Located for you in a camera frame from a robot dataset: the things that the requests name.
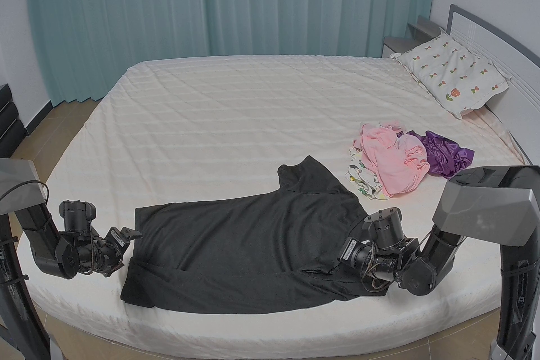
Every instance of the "nightstand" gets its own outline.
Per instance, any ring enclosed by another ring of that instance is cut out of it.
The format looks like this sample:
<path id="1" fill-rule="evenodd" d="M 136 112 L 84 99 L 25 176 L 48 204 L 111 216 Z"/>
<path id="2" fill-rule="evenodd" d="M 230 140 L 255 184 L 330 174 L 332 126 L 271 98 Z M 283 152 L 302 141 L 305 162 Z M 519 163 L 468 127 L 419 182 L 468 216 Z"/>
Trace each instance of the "nightstand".
<path id="1" fill-rule="evenodd" d="M 417 23 L 408 23 L 407 29 L 412 38 L 395 38 L 393 36 L 384 38 L 382 58 L 390 57 L 394 53 L 405 53 L 441 34 L 441 29 L 437 24 L 421 15 L 418 16 Z"/>

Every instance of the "bed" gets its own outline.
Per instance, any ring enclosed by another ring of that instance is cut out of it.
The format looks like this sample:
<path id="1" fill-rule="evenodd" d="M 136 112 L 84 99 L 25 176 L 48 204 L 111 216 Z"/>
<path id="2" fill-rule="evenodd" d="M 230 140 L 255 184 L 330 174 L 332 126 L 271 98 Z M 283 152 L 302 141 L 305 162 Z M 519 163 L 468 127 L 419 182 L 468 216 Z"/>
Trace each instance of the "bed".
<path id="1" fill-rule="evenodd" d="M 517 119 L 523 115 L 508 108 L 525 104 L 520 109 L 540 122 L 540 60 L 454 6 L 448 31 L 518 77 L 493 101 L 494 113 L 483 108 L 455 119 L 393 59 L 261 55 L 135 65 L 53 170 L 48 180 L 53 218 L 63 226 L 58 204 L 65 199 L 90 201 L 97 208 L 93 226 L 104 235 L 110 226 L 134 227 L 136 207 L 270 192 L 279 186 L 281 164 L 312 155 L 359 195 L 368 213 L 398 206 L 404 232 L 422 238 L 445 180 L 426 176 L 414 192 L 386 202 L 361 196 L 345 173 L 348 148 L 362 122 L 397 119 L 420 133 L 436 131 L 474 149 L 473 166 L 519 165 L 523 150 L 533 162 L 540 159 L 533 145 L 538 132 L 524 132 Z M 65 281 L 39 272 L 26 237 L 18 255 L 30 276 L 30 294 L 47 313 L 88 333 L 178 357 L 362 354 L 415 341 L 500 304 L 499 248 L 473 239 L 429 296 L 415 297 L 394 285 L 384 297 L 266 315 L 139 308 L 120 300 L 127 267 L 110 278 L 93 274 Z"/>

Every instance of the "tile floor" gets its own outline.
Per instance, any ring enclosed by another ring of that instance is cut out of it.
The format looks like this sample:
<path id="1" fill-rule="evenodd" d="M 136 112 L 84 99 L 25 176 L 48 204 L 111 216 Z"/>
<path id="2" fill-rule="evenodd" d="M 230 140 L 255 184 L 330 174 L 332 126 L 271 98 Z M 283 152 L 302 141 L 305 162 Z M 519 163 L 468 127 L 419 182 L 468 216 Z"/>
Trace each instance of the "tile floor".
<path id="1" fill-rule="evenodd" d="M 34 161 L 39 178 L 46 181 L 62 153 L 83 127 L 98 102 L 62 103 L 21 143 L 13 158 Z M 19 236 L 20 225 L 10 215 L 12 231 Z M 69 360 L 156 360 L 172 358 L 133 350 L 71 327 L 38 310 L 45 328 L 52 333 Z M 498 328 L 498 310 L 473 318 L 450 329 L 393 350 L 342 357 L 343 360 L 469 360 L 488 358 L 489 346 Z M 0 339 L 0 358 L 23 360 L 22 355 Z"/>

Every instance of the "purple satin fabric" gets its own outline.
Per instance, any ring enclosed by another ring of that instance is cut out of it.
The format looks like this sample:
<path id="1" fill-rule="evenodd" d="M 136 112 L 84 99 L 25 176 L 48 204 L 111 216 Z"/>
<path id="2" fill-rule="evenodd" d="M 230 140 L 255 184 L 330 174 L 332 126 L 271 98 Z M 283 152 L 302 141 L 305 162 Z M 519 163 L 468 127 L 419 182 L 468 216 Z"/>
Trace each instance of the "purple satin fabric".
<path id="1" fill-rule="evenodd" d="M 423 136 L 410 130 L 407 134 L 414 135 L 424 144 L 430 174 L 442 175 L 445 179 L 449 179 L 473 162 L 474 150 L 462 148 L 457 142 L 435 132 L 427 130 Z"/>

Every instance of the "pink clothing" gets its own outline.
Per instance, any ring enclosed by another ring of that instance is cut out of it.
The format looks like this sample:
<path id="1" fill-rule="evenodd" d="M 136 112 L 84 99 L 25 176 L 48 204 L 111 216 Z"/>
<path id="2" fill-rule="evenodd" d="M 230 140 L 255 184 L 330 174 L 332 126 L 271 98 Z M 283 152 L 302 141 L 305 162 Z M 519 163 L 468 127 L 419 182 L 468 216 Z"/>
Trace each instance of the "pink clothing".
<path id="1" fill-rule="evenodd" d="M 401 127 L 363 125 L 354 140 L 362 150 L 362 163 L 381 182 L 385 195 L 393 196 L 414 190 L 429 171 L 426 148 L 412 135 L 397 137 Z"/>

